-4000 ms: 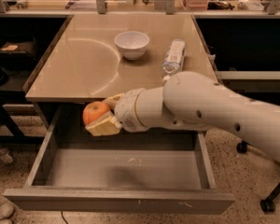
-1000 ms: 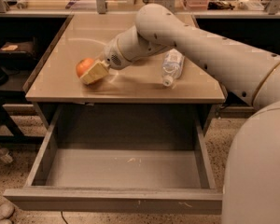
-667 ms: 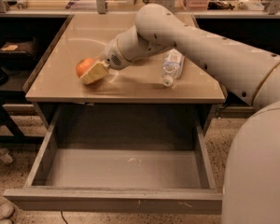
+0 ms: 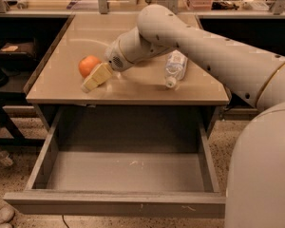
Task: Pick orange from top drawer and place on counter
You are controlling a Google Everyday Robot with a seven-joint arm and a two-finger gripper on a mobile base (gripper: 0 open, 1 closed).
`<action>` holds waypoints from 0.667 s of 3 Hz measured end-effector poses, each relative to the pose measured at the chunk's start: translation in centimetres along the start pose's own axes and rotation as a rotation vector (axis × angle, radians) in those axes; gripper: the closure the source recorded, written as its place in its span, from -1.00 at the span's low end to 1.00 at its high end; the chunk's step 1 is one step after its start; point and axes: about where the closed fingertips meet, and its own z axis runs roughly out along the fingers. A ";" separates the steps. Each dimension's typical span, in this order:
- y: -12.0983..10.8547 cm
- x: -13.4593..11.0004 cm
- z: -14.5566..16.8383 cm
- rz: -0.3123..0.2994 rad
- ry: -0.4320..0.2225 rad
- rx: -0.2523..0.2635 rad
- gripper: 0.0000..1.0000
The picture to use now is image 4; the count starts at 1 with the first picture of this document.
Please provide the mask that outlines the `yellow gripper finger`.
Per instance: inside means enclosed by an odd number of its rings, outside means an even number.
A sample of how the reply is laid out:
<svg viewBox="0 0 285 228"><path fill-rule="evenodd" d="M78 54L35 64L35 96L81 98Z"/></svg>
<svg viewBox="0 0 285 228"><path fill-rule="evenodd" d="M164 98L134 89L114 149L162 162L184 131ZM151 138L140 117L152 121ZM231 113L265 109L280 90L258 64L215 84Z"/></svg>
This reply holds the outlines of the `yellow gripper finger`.
<svg viewBox="0 0 285 228"><path fill-rule="evenodd" d="M105 83L113 75L113 70L108 63L96 65L84 79L81 90L85 93Z"/></svg>

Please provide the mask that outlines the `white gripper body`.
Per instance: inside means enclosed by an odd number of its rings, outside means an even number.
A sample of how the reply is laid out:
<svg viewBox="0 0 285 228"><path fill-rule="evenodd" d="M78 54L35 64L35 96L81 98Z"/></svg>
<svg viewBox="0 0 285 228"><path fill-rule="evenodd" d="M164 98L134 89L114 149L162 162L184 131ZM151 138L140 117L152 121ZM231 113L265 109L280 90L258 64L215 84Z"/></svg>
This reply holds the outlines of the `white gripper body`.
<svg viewBox="0 0 285 228"><path fill-rule="evenodd" d="M120 49L120 40L116 39L104 51L105 60L110 64L113 70L123 72L134 66L123 55Z"/></svg>

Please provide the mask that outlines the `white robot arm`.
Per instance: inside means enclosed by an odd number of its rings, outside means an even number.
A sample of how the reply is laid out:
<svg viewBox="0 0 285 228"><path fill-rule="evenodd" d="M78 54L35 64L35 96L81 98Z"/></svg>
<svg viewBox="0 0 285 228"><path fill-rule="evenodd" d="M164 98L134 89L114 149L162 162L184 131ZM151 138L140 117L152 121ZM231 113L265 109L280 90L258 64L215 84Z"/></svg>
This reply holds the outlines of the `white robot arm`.
<svg viewBox="0 0 285 228"><path fill-rule="evenodd" d="M113 72L178 50L259 110L233 150L225 228L285 228L285 57L191 27L171 10L150 5L120 35L82 88L94 89Z"/></svg>

